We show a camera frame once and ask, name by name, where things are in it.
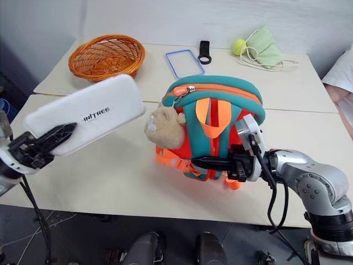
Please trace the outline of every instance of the plush toy ear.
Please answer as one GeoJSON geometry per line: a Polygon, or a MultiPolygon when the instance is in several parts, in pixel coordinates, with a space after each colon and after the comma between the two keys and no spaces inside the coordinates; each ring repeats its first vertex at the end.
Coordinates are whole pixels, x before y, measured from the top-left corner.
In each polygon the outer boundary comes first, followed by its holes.
{"type": "Polygon", "coordinates": [[[179,113],[179,114],[178,114],[178,117],[177,117],[177,119],[176,119],[176,121],[177,121],[180,125],[186,124],[185,114],[184,114],[184,113],[179,113]]]}

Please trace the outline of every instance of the beige plush toy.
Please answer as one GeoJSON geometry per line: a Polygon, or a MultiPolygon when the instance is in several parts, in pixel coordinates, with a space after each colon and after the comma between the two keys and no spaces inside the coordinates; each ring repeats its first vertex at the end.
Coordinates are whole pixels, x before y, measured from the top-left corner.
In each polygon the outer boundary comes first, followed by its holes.
{"type": "Polygon", "coordinates": [[[146,123],[145,134],[161,148],[178,149],[184,143],[185,123],[184,113],[178,114],[173,107],[165,107],[160,103],[146,123]]]}

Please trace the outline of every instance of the yellow tennis ball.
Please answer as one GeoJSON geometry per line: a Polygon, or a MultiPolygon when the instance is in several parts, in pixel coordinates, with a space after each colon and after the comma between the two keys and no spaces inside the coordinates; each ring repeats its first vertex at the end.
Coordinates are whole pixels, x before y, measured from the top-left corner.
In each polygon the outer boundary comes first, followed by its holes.
{"type": "Polygon", "coordinates": [[[232,52],[240,56],[240,53],[243,54],[245,52],[245,47],[247,46],[247,43],[243,39],[239,39],[236,42],[233,43],[232,46],[232,52]]]}

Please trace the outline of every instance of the person's leg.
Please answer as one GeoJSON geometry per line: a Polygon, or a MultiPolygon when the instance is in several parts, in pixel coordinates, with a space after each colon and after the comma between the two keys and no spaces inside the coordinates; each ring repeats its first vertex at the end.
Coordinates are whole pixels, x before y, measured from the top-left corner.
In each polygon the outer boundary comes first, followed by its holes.
{"type": "Polygon", "coordinates": [[[343,121],[344,126],[346,127],[349,135],[351,136],[351,138],[353,139],[353,127],[352,125],[348,122],[348,120],[346,119],[346,116],[343,114],[341,108],[338,106],[338,103],[344,99],[346,96],[348,96],[350,94],[349,91],[344,90],[342,88],[339,87],[335,87],[335,86],[331,86],[329,84],[325,84],[325,88],[327,90],[327,93],[329,94],[331,100],[333,101],[333,103],[335,104],[338,113],[341,116],[341,119],[343,121]]]}

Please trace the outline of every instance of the orange wicker basket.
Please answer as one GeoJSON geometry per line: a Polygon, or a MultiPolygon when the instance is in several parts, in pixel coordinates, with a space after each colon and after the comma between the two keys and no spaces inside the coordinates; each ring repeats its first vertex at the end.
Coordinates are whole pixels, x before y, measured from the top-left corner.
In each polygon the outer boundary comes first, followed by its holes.
{"type": "Polygon", "coordinates": [[[137,40],[124,35],[105,35],[77,48],[68,66],[77,77],[101,81],[120,73],[135,77],[144,59],[145,49],[137,40]]]}

